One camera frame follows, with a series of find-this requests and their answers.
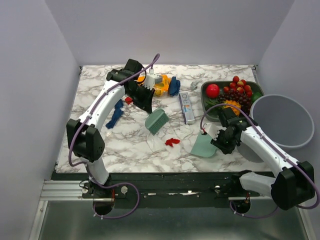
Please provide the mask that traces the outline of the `mint green brush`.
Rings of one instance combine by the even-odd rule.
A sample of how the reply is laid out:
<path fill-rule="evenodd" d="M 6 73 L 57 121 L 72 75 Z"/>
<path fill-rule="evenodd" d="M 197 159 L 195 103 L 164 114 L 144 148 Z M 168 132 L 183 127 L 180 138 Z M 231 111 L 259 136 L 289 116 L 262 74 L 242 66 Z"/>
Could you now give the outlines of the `mint green brush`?
<path fill-rule="evenodd" d="M 152 112 L 145 120 L 146 129 L 154 136 L 169 121 L 169 117 L 161 108 Z"/>

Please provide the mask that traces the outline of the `mint green dustpan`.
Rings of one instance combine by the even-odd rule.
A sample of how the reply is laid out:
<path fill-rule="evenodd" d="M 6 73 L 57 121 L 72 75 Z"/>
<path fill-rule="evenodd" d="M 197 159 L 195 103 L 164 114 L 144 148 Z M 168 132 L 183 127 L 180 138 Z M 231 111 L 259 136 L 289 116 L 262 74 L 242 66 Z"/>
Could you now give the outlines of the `mint green dustpan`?
<path fill-rule="evenodd" d="M 203 158 L 212 157 L 218 148 L 211 144 L 211 141 L 212 138 L 208 134 L 199 133 L 193 144 L 190 154 Z"/>

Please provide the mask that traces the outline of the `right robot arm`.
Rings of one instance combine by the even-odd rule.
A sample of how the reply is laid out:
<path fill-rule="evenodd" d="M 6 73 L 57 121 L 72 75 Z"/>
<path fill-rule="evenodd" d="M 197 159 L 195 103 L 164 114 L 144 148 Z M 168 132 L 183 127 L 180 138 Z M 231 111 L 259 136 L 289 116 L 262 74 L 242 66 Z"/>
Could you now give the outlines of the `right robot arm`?
<path fill-rule="evenodd" d="M 270 168 L 273 177 L 254 173 L 250 170 L 238 175 L 230 183 L 230 191 L 241 196 L 253 191 L 272 198 L 282 210 L 302 207 L 302 203 L 317 198 L 310 209 L 319 204 L 320 192 L 315 185 L 314 168 L 307 162 L 300 162 L 277 146 L 246 114 L 237 116 L 231 105 L 223 104 L 219 111 L 222 128 L 214 123 L 201 123 L 200 130 L 211 137 L 211 144 L 224 154 L 230 154 L 241 144 L 248 146 Z"/>

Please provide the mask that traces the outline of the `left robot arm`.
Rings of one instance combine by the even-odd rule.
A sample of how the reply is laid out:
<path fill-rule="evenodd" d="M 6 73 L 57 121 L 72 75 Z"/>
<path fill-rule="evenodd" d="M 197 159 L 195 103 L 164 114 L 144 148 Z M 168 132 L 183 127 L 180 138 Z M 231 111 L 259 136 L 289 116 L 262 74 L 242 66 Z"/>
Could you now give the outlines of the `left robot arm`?
<path fill-rule="evenodd" d="M 109 173 L 103 163 L 105 141 L 101 130 L 115 105 L 124 97 L 132 98 L 133 104 L 142 111 L 152 113 L 152 98 L 155 90 L 137 83 L 146 68 L 137 60 L 129 59 L 125 66 L 111 70 L 97 98 L 78 119 L 69 119 L 66 124 L 68 162 L 72 167 L 83 164 L 91 181 L 93 191 L 101 198 L 107 197 L 111 185 Z"/>

